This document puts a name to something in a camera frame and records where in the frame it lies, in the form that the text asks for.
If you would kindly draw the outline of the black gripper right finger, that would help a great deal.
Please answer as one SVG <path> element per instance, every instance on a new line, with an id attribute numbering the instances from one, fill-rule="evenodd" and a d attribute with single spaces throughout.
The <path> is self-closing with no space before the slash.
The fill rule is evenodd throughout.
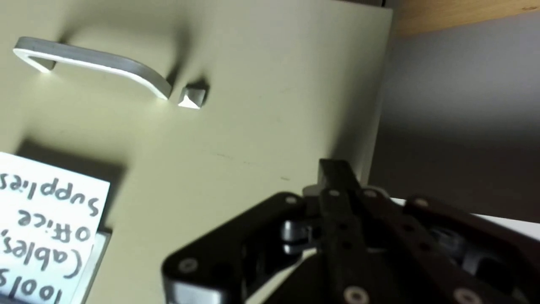
<path id="1" fill-rule="evenodd" d="M 539 242 L 438 200 L 360 201 L 407 267 L 417 304 L 540 304 Z"/>

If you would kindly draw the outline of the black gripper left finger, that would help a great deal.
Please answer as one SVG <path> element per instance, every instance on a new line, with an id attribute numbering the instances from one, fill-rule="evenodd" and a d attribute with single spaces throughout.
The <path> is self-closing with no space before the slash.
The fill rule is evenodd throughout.
<path id="1" fill-rule="evenodd" d="M 313 194 L 276 193 L 168 255 L 168 304 L 247 304 L 276 276 L 264 304 L 402 303 L 360 191 L 348 162 L 323 159 Z"/>

